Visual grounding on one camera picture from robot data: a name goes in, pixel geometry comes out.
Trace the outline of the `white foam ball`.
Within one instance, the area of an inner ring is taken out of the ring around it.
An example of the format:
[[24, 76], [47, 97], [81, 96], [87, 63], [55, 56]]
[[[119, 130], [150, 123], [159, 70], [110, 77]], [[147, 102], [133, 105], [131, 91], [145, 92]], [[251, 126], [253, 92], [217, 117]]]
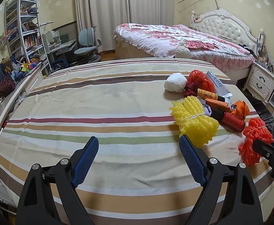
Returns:
[[171, 74], [164, 83], [164, 89], [168, 92], [183, 92], [187, 78], [181, 73]]

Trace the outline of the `lavender crumpled paper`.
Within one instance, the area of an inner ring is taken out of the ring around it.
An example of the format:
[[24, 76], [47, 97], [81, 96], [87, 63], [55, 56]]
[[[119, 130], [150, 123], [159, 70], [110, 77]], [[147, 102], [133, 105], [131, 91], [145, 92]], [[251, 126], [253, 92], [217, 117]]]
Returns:
[[201, 104], [203, 105], [204, 107], [204, 111], [205, 111], [205, 114], [207, 116], [211, 116], [211, 113], [212, 113], [212, 110], [211, 110], [211, 107], [209, 105], [206, 104], [206, 101], [203, 100], [203, 99], [200, 99], [200, 102]]

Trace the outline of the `white bed frame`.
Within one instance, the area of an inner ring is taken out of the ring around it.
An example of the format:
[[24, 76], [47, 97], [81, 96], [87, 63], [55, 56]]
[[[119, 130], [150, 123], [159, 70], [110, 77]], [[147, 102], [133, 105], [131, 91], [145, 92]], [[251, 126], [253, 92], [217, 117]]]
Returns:
[[[145, 58], [153, 57], [138, 48], [130, 45], [129, 43], [114, 39], [115, 42], [115, 53], [118, 59], [134, 59], [134, 58]], [[239, 79], [247, 78], [251, 70], [251, 66], [246, 67], [242, 70], [235, 70], [225, 73], [232, 81], [238, 81]]]

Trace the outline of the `black bag trash bin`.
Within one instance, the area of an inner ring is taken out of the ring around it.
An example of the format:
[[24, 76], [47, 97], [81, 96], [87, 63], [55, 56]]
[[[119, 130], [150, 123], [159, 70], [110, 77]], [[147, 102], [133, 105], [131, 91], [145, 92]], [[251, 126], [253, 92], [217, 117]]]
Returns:
[[270, 133], [274, 136], [274, 118], [267, 107], [261, 100], [253, 97], [253, 95], [247, 89], [242, 92], [249, 100], [255, 111], [258, 113], [259, 117], [265, 122], [265, 125]]

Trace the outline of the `orange paper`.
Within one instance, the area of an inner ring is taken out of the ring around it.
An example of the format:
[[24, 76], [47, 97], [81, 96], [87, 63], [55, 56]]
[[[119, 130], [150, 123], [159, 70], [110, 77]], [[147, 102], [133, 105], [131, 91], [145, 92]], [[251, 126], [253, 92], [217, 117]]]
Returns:
[[233, 104], [213, 99], [205, 99], [205, 102], [212, 111], [219, 109], [224, 112], [229, 112], [240, 120], [245, 120], [245, 117], [249, 115], [249, 108], [247, 104], [241, 100], [238, 100]]

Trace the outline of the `striped bed sheet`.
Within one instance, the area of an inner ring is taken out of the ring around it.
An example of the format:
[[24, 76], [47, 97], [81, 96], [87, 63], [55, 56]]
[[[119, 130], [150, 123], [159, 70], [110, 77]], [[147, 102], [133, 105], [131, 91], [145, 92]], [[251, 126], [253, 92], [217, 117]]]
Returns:
[[36, 86], [0, 133], [3, 201], [17, 208], [33, 164], [52, 166], [94, 136], [99, 151], [77, 192], [96, 224], [182, 224], [201, 192], [179, 150], [170, 107], [182, 100], [164, 83], [173, 73], [212, 72], [210, 63], [144, 58], [60, 70]]

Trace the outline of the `red label black bottle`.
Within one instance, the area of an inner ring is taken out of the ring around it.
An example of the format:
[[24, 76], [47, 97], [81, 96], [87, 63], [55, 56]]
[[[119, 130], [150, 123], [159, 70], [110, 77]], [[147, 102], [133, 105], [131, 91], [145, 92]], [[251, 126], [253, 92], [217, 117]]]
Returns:
[[211, 117], [217, 120], [219, 123], [230, 127], [231, 129], [242, 132], [245, 128], [245, 121], [237, 118], [232, 113], [223, 111], [219, 108], [216, 108], [212, 111]]

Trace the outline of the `red-orange mesh net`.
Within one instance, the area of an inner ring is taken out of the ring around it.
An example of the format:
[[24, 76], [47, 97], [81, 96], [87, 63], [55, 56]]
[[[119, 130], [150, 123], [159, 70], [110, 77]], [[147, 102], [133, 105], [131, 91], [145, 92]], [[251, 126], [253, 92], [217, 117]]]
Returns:
[[187, 78], [187, 83], [193, 84], [202, 90], [215, 93], [215, 86], [213, 82], [206, 76], [205, 73], [199, 70], [192, 70]]

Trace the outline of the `beige curtains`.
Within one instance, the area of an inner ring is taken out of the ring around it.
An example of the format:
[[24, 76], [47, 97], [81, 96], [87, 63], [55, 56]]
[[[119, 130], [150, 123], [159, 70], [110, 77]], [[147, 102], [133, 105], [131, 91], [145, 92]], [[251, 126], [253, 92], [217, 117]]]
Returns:
[[115, 49], [114, 30], [124, 23], [174, 23], [174, 0], [75, 0], [78, 30], [95, 28], [101, 51]]

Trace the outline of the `dark red ribbon cloth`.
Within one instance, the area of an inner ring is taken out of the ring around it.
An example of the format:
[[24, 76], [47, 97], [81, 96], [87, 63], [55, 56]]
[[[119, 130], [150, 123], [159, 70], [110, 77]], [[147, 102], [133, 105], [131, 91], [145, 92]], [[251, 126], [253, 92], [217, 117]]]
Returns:
[[188, 96], [194, 96], [196, 97], [198, 95], [197, 90], [198, 90], [198, 84], [196, 83], [187, 83], [185, 88], [184, 88], [184, 97]]

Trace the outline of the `floral pink quilt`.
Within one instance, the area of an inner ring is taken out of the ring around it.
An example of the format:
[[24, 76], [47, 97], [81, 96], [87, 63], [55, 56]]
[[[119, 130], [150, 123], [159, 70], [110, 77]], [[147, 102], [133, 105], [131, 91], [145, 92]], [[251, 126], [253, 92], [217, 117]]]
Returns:
[[245, 48], [183, 24], [125, 23], [115, 28], [114, 39], [161, 58], [175, 58], [175, 50], [186, 47], [191, 52], [191, 59], [209, 62], [224, 73], [245, 69], [254, 62], [254, 56]]

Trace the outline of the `yellow foam fruit net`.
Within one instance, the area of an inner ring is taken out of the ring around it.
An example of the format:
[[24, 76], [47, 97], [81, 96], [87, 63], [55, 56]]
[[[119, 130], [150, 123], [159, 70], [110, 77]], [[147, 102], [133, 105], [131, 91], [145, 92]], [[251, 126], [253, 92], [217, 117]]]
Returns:
[[180, 136], [186, 135], [193, 145], [202, 148], [216, 136], [219, 123], [206, 115], [201, 101], [195, 96], [187, 96], [183, 101], [172, 102], [169, 108], [180, 130]]

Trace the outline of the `white bookshelf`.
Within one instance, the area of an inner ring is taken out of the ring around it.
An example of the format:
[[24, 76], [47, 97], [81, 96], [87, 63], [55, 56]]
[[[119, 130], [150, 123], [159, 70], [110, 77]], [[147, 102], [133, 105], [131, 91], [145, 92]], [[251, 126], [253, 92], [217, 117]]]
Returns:
[[44, 76], [50, 74], [51, 66], [43, 43], [37, 0], [7, 0], [4, 5], [4, 26], [8, 52], [16, 59], [16, 63], [37, 63]]

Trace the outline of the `white bedside nightstand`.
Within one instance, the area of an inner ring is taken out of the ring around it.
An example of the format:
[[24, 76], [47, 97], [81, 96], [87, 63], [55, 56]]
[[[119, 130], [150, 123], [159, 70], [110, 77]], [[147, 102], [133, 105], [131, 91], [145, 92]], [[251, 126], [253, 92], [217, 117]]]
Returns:
[[243, 91], [248, 90], [251, 95], [267, 105], [274, 91], [274, 74], [253, 62]]

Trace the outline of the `silver white powder sachet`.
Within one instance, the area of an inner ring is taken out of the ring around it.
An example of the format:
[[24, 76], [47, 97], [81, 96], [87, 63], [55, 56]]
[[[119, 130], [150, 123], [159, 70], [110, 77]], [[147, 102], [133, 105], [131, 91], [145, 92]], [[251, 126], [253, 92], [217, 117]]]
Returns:
[[206, 76], [214, 84], [215, 91], [218, 95], [220, 95], [221, 97], [224, 97], [224, 98], [230, 98], [233, 96], [233, 94], [227, 90], [227, 88], [224, 86], [224, 84], [212, 72], [208, 71], [206, 73]]

